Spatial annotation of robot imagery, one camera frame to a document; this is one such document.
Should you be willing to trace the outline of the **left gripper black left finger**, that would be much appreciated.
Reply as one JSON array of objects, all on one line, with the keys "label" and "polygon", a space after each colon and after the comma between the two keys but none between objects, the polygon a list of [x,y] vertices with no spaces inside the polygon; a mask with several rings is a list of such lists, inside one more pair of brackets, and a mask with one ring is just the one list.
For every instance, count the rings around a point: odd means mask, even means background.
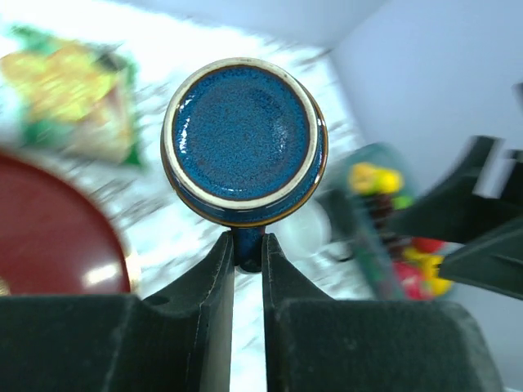
[{"label": "left gripper black left finger", "polygon": [[227,391],[235,269],[223,233],[145,299],[4,296],[4,391]]}]

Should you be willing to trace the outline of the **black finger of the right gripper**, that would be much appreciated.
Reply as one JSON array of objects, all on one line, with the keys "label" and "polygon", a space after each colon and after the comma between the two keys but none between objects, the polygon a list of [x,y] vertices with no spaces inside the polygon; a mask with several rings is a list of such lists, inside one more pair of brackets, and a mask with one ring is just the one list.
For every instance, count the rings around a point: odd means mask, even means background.
[{"label": "black finger of the right gripper", "polygon": [[442,278],[522,298],[522,219],[475,238],[440,264]]},{"label": "black finger of the right gripper", "polygon": [[394,212],[387,221],[387,228],[413,237],[471,241],[522,217],[520,149],[507,152],[509,171],[497,198],[475,192],[498,142],[498,138],[474,136],[451,173],[412,205]]}]

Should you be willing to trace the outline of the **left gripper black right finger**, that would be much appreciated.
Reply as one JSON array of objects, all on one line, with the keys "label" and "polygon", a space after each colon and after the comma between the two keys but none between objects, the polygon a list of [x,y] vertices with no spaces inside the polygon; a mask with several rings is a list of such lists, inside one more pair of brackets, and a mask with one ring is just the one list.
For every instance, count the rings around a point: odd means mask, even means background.
[{"label": "left gripper black right finger", "polygon": [[261,245],[270,391],[500,391],[476,320],[448,301],[336,300]]}]

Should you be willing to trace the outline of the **dark blue mug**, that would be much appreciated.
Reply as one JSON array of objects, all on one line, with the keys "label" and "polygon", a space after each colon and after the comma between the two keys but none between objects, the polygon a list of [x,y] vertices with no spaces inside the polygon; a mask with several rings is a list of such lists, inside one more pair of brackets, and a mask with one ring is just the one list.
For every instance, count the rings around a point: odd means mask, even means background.
[{"label": "dark blue mug", "polygon": [[228,227],[235,264],[262,268],[265,228],[293,214],[320,183],[329,139],[313,95],[294,76],[248,57],[191,74],[164,115],[163,169],[181,201]]}]

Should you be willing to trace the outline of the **light blue white mug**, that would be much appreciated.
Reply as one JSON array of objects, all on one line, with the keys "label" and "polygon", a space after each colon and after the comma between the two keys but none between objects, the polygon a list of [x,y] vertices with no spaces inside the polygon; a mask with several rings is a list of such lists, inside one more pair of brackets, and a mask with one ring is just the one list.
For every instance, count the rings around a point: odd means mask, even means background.
[{"label": "light blue white mug", "polygon": [[331,239],[326,211],[315,200],[306,202],[274,226],[274,233],[288,258],[301,260],[320,252]]}]

